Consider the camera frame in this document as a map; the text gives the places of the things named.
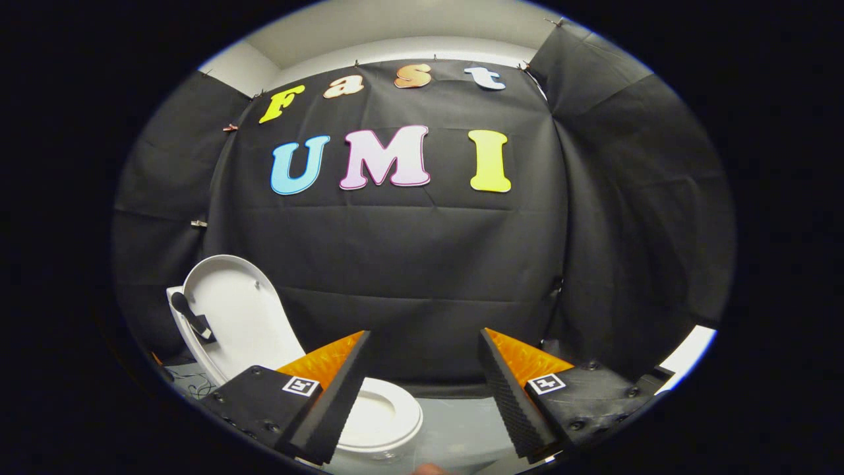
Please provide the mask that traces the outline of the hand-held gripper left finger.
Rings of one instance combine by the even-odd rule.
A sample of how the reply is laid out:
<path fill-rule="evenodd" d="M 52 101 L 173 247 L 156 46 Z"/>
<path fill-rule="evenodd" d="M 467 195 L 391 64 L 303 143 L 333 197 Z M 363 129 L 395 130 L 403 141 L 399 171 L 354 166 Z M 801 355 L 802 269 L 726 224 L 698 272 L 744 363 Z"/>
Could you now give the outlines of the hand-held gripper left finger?
<path fill-rule="evenodd" d="M 331 462 L 371 360 L 370 337 L 355 332 L 279 369 L 253 365 L 199 403 L 270 450 Z"/>

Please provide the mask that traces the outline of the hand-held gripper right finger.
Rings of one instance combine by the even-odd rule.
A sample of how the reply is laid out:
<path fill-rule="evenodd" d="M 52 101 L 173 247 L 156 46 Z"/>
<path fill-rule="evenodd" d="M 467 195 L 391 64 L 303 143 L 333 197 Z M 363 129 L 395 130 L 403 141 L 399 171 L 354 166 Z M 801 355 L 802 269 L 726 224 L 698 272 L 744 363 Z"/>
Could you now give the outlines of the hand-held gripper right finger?
<path fill-rule="evenodd" d="M 670 379 L 656 366 L 631 381 L 491 328 L 479 331 L 477 359 L 516 456 L 528 462 L 598 446 L 651 408 Z"/>

